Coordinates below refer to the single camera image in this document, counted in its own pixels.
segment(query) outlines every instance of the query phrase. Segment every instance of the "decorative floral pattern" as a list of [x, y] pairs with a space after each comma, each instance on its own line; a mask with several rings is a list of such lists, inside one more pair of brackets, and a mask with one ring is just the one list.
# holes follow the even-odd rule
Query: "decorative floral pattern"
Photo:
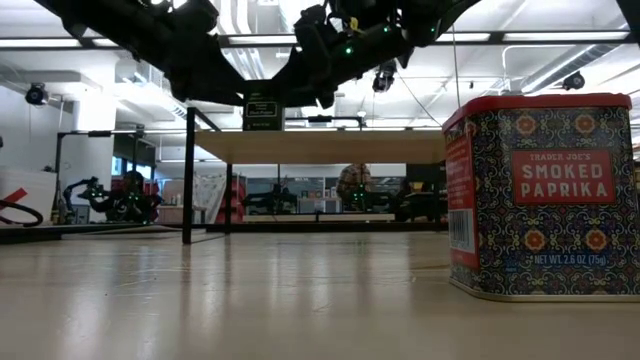
[[[480, 268], [453, 264], [451, 276], [499, 295], [640, 295], [640, 218], [628, 110], [490, 111], [453, 126], [447, 141], [468, 133], [469, 122], [476, 125]], [[512, 151], [574, 148], [610, 151], [615, 204], [515, 205]]]

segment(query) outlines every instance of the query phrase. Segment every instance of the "wooden floor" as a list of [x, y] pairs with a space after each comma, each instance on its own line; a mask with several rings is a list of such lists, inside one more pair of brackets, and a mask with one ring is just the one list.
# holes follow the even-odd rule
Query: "wooden floor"
[[0, 248], [0, 359], [638, 358], [635, 304], [503, 304], [433, 234]]

